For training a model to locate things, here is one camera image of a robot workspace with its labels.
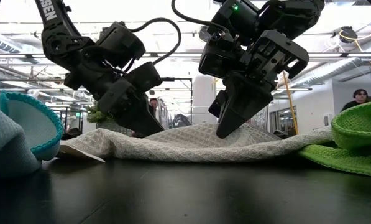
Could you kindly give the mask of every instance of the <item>black tabletop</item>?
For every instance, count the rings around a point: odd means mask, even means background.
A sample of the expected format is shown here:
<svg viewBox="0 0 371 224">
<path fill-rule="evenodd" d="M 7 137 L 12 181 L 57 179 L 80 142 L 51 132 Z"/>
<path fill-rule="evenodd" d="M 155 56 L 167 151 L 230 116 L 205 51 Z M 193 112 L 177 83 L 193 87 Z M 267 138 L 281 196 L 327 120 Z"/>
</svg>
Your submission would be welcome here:
<svg viewBox="0 0 371 224">
<path fill-rule="evenodd" d="M 255 164 L 46 162 L 0 182 L 0 223 L 370 223 L 371 177 Z"/>
</svg>

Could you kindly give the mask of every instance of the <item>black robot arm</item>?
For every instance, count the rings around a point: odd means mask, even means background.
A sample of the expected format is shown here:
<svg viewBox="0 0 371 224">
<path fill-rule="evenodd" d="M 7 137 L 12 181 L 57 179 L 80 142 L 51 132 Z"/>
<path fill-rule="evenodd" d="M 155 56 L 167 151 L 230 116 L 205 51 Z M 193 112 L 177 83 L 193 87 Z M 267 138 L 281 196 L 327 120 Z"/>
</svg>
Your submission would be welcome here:
<svg viewBox="0 0 371 224">
<path fill-rule="evenodd" d="M 219 118 L 220 138 L 273 100 L 271 91 L 279 73 L 286 71 L 293 78 L 307 66 L 307 51 L 292 40 L 317 23 L 324 7 L 323 0 L 269 0 L 261 9 L 248 0 L 225 0 L 212 21 L 206 22 L 179 13 L 174 2 L 176 15 L 209 27 L 211 38 L 199 72 L 222 78 L 226 86 L 209 108 Z"/>
<path fill-rule="evenodd" d="M 164 18 L 151 20 L 134 30 L 128 29 L 123 22 L 115 22 L 94 43 L 77 31 L 67 14 L 71 9 L 63 0 L 35 2 L 44 24 L 44 54 L 69 71 L 64 84 L 74 90 L 80 86 L 86 88 L 98 101 L 99 110 L 111 115 L 122 127 L 145 135 L 162 131 L 162 125 L 149 112 L 145 92 L 162 84 L 154 64 L 164 57 L 153 63 L 147 62 L 129 73 L 126 71 L 130 67 L 125 71 L 121 69 L 127 64 L 131 66 L 145 53 L 143 43 L 133 32 L 138 32 L 153 22 L 169 22 L 179 33 L 178 43 L 170 54 L 181 42 L 178 26 Z"/>
</svg>

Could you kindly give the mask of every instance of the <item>green plant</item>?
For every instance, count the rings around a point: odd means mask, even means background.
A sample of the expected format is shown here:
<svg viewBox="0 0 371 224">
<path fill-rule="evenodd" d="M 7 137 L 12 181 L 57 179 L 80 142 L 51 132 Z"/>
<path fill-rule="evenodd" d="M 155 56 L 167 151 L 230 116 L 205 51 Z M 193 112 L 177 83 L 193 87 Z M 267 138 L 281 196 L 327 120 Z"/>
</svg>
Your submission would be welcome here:
<svg viewBox="0 0 371 224">
<path fill-rule="evenodd" d="M 88 111 L 87 121 L 89 123 L 102 123 L 103 121 L 112 119 L 111 116 L 106 116 L 105 114 L 102 114 L 102 112 L 98 110 L 97 105 L 88 106 L 87 111 Z"/>
</svg>

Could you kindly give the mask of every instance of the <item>green towel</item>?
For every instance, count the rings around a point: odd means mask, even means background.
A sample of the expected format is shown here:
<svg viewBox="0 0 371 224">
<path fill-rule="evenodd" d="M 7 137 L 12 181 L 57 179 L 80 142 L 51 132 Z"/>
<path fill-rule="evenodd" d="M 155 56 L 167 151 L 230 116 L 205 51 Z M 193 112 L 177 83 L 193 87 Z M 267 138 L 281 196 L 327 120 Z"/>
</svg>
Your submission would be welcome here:
<svg viewBox="0 0 371 224">
<path fill-rule="evenodd" d="M 306 146 L 299 154 L 326 167 L 371 176 L 371 102 L 336 116 L 332 135 L 334 142 Z"/>
</svg>

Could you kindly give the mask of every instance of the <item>gray cloth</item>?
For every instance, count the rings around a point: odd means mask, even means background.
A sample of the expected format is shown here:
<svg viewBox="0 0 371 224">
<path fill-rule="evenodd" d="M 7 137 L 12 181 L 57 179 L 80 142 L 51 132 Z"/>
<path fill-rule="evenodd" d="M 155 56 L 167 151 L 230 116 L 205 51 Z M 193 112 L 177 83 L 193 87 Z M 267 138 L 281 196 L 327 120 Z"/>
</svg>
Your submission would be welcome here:
<svg viewBox="0 0 371 224">
<path fill-rule="evenodd" d="M 120 159 L 167 162 L 252 162 L 271 159 L 332 139 L 330 127 L 285 140 L 279 140 L 249 124 L 244 124 L 225 139 L 220 139 L 215 134 L 216 128 L 216 124 L 204 123 L 169 129 L 144 139 L 96 129 L 62 141 L 59 156 L 89 154 L 99 158 L 114 156 Z"/>
</svg>

